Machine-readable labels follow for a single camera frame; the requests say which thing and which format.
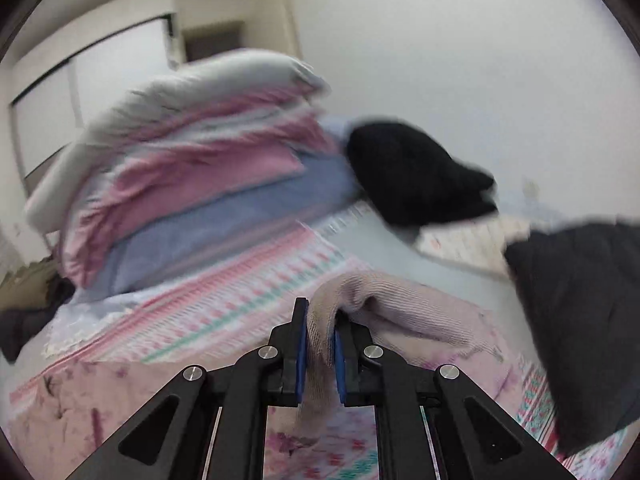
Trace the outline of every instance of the gray fabric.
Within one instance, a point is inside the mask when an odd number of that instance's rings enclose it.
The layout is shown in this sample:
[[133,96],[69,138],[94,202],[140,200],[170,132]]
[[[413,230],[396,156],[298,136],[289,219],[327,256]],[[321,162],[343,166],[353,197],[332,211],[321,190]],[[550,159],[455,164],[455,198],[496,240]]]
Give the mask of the gray fabric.
[[504,253],[573,454],[640,418],[640,227],[533,232]]
[[306,171],[160,219],[117,243],[94,284],[76,298],[97,301],[174,266],[202,248],[229,254],[269,237],[286,222],[311,221],[344,207],[358,186],[341,155],[300,155]]

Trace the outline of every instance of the blue gripper pad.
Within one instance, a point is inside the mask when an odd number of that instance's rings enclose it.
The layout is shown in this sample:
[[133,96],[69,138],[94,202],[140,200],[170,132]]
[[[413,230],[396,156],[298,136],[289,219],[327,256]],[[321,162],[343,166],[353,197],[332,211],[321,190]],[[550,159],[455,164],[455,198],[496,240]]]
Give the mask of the blue gripper pad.
[[306,309],[305,317],[302,321],[302,330],[300,331],[300,341],[298,343],[298,357],[296,358],[296,399],[298,403],[302,402],[302,392],[305,391],[306,376]]
[[344,378],[344,354],[342,353],[342,342],[340,334],[334,330],[334,364],[335,364],[335,383],[338,386],[338,394],[340,402],[344,404],[347,397],[347,385]]

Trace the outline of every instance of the pink striped cloth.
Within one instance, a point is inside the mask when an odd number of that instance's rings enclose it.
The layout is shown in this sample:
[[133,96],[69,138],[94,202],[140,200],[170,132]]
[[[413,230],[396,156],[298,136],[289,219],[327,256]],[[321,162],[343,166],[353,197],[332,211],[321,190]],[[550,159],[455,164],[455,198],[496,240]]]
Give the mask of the pink striped cloth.
[[86,183],[96,191],[78,194],[62,231],[59,259],[65,275],[87,288],[114,243],[149,222],[222,194],[302,173],[290,146],[335,153],[316,113],[301,104],[275,120],[236,125],[231,137],[160,144],[125,156],[117,171],[97,173]]

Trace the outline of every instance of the white towel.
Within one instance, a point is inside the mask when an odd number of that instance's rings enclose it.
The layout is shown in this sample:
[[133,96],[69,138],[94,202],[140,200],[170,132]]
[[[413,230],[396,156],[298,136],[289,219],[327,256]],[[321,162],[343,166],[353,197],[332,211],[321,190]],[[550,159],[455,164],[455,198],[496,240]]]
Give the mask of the white towel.
[[509,277],[502,256],[508,243],[529,237],[531,222],[526,218],[494,215],[446,225],[425,226],[415,241],[415,249],[432,256]]

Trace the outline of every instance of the dark gray cloth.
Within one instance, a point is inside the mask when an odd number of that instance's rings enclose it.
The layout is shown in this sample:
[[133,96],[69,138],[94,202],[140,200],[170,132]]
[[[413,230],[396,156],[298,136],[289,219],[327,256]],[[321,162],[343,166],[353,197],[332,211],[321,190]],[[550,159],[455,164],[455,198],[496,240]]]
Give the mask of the dark gray cloth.
[[640,227],[533,232],[504,256],[547,371],[560,449],[640,418]]

